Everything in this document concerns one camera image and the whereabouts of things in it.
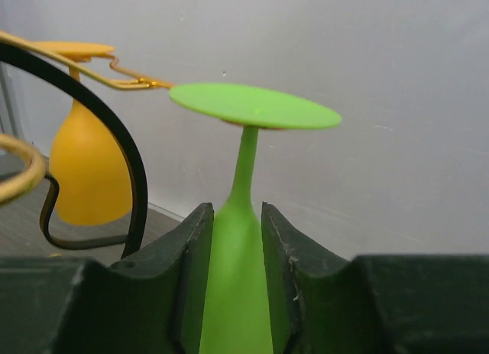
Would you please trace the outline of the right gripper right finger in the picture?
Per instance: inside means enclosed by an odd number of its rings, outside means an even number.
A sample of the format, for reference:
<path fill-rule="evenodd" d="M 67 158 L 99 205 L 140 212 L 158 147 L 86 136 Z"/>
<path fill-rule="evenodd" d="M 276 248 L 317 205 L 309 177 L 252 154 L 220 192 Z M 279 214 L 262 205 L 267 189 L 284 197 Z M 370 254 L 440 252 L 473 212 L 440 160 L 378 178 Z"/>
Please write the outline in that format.
<path fill-rule="evenodd" d="M 486 255 L 346 260 L 261 211 L 275 353 L 486 353 Z"/>

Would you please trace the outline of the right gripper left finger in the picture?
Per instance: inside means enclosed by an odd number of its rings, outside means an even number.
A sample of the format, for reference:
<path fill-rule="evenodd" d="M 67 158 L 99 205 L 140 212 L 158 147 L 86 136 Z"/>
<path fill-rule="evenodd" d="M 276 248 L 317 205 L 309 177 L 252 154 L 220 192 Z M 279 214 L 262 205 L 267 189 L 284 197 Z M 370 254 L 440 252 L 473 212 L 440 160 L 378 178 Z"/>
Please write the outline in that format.
<path fill-rule="evenodd" d="M 91 258 L 1 260 L 3 353 L 197 353 L 214 210 L 104 266 Z"/>

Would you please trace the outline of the green goblet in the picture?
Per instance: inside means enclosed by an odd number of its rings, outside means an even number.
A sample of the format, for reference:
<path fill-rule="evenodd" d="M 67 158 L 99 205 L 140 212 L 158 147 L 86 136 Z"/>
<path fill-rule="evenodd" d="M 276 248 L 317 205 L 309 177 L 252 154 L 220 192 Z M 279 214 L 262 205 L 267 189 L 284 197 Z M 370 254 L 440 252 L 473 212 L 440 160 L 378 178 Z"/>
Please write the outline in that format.
<path fill-rule="evenodd" d="M 232 188 L 212 227 L 199 352 L 271 353 L 261 224 L 251 201 L 259 131 L 333 128 L 342 117 L 308 99 L 243 84 L 187 83 L 169 96 L 242 129 Z"/>

